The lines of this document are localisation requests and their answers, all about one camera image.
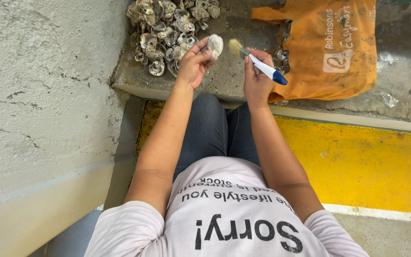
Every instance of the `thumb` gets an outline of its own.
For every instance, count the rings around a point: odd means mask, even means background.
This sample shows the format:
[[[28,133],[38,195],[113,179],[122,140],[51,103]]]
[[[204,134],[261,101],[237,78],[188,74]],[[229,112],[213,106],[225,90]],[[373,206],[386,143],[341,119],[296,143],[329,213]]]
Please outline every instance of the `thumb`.
[[[196,56],[193,56],[191,59],[193,59],[194,63],[202,63],[202,62],[207,62],[210,60],[210,58],[212,57],[212,51],[211,50],[207,50],[205,52],[203,52],[202,54],[197,54]]]
[[[255,67],[250,56],[245,56],[245,79],[254,79],[256,76]]]

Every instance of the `brush handle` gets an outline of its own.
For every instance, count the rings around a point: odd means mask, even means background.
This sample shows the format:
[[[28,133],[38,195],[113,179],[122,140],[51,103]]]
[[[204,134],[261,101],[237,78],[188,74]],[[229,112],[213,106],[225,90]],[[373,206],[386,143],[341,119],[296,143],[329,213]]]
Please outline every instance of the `brush handle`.
[[[264,74],[266,74],[267,77],[271,78],[275,83],[281,84],[281,85],[286,85],[288,84],[288,81],[283,77],[283,75],[278,72],[276,69],[270,67],[269,65],[263,63],[260,61],[258,58],[256,58],[253,54],[249,54],[250,58],[253,61],[253,64]]]

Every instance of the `white t-shirt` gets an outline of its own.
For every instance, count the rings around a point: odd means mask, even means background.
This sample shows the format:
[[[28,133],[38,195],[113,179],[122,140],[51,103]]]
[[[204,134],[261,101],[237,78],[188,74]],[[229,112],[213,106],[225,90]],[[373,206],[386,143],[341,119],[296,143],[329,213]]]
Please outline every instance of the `white t-shirt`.
[[[368,256],[330,212],[317,211],[302,224],[266,187],[249,161],[201,159],[175,180],[165,219],[140,201],[108,209],[85,256]]]

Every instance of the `jeans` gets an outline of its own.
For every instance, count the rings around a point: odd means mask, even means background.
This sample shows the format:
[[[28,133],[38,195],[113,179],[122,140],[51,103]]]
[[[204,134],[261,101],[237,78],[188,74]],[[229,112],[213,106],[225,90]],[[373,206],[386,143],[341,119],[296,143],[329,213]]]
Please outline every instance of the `jeans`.
[[[173,182],[192,163],[210,156],[241,158],[261,166],[247,103],[226,114],[211,94],[201,94],[193,101]]]

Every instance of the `yellow painted floor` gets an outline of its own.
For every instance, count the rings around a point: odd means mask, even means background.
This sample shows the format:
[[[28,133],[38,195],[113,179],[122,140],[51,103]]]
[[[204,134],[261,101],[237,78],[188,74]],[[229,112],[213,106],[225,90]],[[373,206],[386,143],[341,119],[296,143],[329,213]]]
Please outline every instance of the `yellow painted floor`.
[[[146,101],[138,154],[163,106]],[[322,203],[411,212],[411,133],[275,119]]]

